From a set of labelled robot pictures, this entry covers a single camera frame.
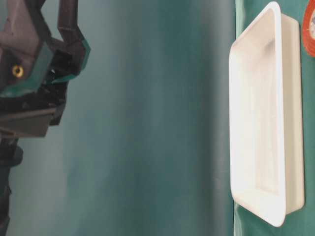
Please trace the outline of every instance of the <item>green tablecloth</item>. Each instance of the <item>green tablecloth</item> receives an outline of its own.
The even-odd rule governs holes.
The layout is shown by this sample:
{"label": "green tablecloth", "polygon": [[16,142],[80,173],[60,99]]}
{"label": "green tablecloth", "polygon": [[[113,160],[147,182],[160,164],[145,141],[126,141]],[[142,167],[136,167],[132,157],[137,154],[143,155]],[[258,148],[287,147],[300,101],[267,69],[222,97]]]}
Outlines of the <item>green tablecloth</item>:
{"label": "green tablecloth", "polygon": [[7,236],[232,235],[234,0],[79,0],[79,26],[90,59],[61,125],[20,141]]}
{"label": "green tablecloth", "polygon": [[[248,26],[269,0],[236,0],[237,36]],[[300,25],[308,0],[279,0],[282,13],[298,20]],[[282,227],[275,228],[239,205],[235,205],[235,236],[311,236],[315,232],[315,59],[301,44],[305,206],[286,217]]]}

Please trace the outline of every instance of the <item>tape roll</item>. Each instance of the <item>tape roll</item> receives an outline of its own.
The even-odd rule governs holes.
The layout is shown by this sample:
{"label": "tape roll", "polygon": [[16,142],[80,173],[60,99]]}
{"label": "tape roll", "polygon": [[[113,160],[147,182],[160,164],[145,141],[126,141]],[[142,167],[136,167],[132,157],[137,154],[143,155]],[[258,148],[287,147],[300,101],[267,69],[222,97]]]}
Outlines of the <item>tape roll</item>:
{"label": "tape roll", "polygon": [[303,18],[302,37],[306,52],[315,57],[315,0],[310,0],[307,4]]}

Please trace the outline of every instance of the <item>white plastic tray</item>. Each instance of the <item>white plastic tray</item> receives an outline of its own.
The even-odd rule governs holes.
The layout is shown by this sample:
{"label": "white plastic tray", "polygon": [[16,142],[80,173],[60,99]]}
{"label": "white plastic tray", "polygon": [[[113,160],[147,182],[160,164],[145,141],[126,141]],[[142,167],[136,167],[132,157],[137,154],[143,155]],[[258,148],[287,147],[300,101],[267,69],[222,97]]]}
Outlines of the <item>white plastic tray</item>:
{"label": "white plastic tray", "polygon": [[231,191],[273,226],[304,205],[299,24],[269,3],[229,57]]}

